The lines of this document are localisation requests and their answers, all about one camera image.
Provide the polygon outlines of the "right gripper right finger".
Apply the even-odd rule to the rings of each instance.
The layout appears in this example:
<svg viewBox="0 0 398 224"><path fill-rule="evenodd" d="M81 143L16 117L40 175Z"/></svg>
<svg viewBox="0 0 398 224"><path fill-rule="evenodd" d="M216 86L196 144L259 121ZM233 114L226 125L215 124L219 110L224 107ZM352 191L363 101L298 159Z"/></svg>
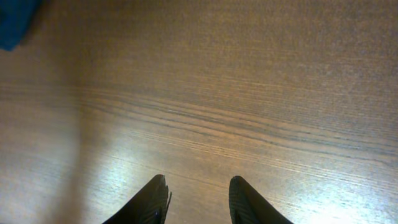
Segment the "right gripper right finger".
<svg viewBox="0 0 398 224"><path fill-rule="evenodd" d="M239 175L230 180L228 200L232 224L293 224Z"/></svg>

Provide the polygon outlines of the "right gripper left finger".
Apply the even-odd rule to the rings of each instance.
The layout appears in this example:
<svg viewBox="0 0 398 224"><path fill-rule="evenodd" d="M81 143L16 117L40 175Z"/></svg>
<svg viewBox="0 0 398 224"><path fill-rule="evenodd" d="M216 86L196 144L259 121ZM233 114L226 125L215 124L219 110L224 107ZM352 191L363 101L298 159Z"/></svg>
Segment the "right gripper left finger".
<svg viewBox="0 0 398 224"><path fill-rule="evenodd" d="M164 224L171 198L165 175L157 174L103 224Z"/></svg>

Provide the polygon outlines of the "navy blue shorts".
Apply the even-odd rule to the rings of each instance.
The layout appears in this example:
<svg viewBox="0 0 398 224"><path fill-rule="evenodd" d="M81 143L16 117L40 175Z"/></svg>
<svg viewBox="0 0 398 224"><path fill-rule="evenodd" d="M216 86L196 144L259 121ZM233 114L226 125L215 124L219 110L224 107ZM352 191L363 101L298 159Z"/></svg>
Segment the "navy blue shorts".
<svg viewBox="0 0 398 224"><path fill-rule="evenodd" d="M1 0L1 49L12 51L27 32L43 0Z"/></svg>

